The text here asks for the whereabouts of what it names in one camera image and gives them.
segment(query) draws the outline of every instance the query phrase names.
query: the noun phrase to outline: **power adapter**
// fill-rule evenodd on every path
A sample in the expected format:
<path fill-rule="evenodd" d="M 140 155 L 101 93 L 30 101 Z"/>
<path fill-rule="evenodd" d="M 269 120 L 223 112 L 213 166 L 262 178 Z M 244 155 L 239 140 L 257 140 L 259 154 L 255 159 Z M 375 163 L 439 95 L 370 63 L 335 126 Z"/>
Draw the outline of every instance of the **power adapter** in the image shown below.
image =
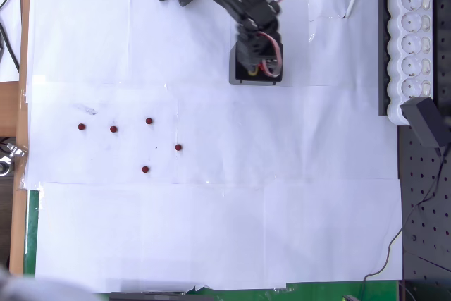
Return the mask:
<path fill-rule="evenodd" d="M 412 98 L 401 105 L 401 111 L 421 146 L 440 148 L 451 142 L 450 129 L 430 97 Z"/>

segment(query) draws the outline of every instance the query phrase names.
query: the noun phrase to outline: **table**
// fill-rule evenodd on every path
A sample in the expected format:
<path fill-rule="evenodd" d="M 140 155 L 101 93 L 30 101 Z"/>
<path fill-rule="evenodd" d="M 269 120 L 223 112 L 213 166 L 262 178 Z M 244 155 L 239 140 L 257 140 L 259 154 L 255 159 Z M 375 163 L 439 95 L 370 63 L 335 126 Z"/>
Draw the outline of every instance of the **table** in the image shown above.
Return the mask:
<path fill-rule="evenodd" d="M 27 104 L 25 86 L 27 76 L 28 14 L 30 0 L 22 0 L 22 42 L 20 75 L 17 86 L 16 144 L 28 146 Z M 26 159 L 17 163 L 13 191 L 13 219 L 11 227 L 10 271 L 15 275 L 35 274 L 36 243 L 39 218 L 39 192 L 22 190 Z M 358 295 L 362 282 L 344 283 L 291 283 L 283 290 L 200 290 L 200 295 L 214 295 L 223 301 L 235 300 L 341 300 L 343 295 Z M 367 300 L 397 300 L 397 281 L 367 283 Z"/>

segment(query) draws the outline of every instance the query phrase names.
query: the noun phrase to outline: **white power strip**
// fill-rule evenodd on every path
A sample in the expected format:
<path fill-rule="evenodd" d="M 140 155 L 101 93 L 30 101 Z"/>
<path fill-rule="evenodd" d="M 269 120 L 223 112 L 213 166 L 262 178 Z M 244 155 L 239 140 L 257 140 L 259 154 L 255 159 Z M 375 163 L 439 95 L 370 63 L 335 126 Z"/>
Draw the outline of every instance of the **white power strip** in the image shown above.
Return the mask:
<path fill-rule="evenodd" d="M 387 71 L 390 97 L 387 115 L 395 125 L 409 125 L 401 105 L 413 97 L 432 97 L 433 18 L 432 0 L 388 0 Z"/>

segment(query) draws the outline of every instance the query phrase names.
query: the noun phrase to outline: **metal clamp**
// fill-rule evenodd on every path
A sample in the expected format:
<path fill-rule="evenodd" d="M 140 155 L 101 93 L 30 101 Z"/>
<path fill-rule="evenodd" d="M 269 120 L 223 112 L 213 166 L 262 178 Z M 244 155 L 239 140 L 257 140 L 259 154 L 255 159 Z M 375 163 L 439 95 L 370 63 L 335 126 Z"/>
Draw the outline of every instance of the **metal clamp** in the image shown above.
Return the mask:
<path fill-rule="evenodd" d="M 11 171 L 11 167 L 13 166 L 12 160 L 15 156 L 25 155 L 23 150 L 13 144 L 7 144 L 6 146 L 11 152 L 9 155 L 3 156 L 0 159 L 0 176 L 5 176 Z"/>

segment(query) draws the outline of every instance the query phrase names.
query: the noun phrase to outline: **wooden table edge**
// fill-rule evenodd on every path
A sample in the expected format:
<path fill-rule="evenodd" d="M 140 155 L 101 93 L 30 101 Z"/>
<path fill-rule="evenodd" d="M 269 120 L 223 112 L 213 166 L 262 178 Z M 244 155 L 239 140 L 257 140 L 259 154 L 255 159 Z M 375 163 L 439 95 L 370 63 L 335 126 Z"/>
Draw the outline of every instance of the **wooden table edge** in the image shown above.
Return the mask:
<path fill-rule="evenodd" d="M 22 39 L 20 43 L 20 71 L 18 86 L 18 119 L 16 144 L 28 150 L 28 105 L 25 91 L 27 85 L 27 51 L 30 0 L 22 1 Z M 23 274 L 25 254 L 25 229 L 27 213 L 27 190 L 24 188 L 26 158 L 16 160 L 13 186 L 13 215 L 11 222 L 11 253 L 9 270 L 14 275 Z"/>

